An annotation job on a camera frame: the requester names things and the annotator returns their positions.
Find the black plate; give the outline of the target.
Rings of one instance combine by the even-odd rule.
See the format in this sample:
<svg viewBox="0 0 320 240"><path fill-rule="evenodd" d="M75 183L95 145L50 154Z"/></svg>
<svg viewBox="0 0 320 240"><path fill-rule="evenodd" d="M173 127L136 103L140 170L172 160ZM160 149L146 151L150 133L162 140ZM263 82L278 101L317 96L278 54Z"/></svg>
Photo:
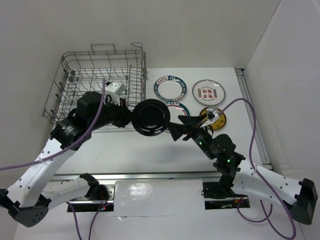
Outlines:
<svg viewBox="0 0 320 240"><path fill-rule="evenodd" d="M132 112L132 125L141 135L154 137L167 129L171 114L168 107L157 99L140 102Z"/></svg>

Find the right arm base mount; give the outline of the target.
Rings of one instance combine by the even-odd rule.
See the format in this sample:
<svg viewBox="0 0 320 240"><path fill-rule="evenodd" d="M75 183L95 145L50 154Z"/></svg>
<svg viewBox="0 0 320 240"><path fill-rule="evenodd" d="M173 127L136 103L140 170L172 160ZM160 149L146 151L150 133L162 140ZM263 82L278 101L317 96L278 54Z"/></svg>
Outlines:
<svg viewBox="0 0 320 240"><path fill-rule="evenodd" d="M246 195L236 194L231 190L232 181L230 176L222 175L218 181L202 183L201 195L204 197L205 210L236 209L238 206L250 208Z"/></svg>

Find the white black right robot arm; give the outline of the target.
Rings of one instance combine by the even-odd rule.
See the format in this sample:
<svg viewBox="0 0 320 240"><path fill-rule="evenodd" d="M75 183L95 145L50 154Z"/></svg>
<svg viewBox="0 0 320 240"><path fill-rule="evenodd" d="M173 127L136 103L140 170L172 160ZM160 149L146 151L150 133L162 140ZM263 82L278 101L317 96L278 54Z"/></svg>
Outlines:
<svg viewBox="0 0 320 240"><path fill-rule="evenodd" d="M235 151L236 145L227 134L212 137L205 127L219 119L217 112L202 116L178 118L180 124L167 122L173 138L192 139L202 152L213 160L213 166L222 174L218 190L223 196L246 195L271 204L285 207L297 222L310 225L313 220L318 194L313 181L297 180L280 175L255 163L251 163Z"/></svg>

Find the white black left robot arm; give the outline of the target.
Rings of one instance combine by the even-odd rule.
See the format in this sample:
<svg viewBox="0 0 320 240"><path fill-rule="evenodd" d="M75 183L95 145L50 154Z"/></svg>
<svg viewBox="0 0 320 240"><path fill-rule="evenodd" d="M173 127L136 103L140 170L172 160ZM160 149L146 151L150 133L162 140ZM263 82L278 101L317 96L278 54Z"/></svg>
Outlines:
<svg viewBox="0 0 320 240"><path fill-rule="evenodd" d="M126 101L111 92L86 92L77 100L76 108L56 124L44 149L29 164L25 173L7 189L0 191L0 205L21 225L37 225L53 208L75 198L92 200L101 190L99 181L83 173L57 187L47 184L82 144L92 137L92 131L112 124L125 127L131 121Z"/></svg>

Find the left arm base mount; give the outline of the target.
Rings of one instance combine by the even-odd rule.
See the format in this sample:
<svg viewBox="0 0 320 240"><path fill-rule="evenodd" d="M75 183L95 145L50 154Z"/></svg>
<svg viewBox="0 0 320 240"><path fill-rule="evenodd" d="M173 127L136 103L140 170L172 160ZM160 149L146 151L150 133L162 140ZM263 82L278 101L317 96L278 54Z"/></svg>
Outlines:
<svg viewBox="0 0 320 240"><path fill-rule="evenodd" d="M101 180L93 196L79 196L69 200L76 213L93 213L102 208L102 212L114 211L116 182Z"/></svg>

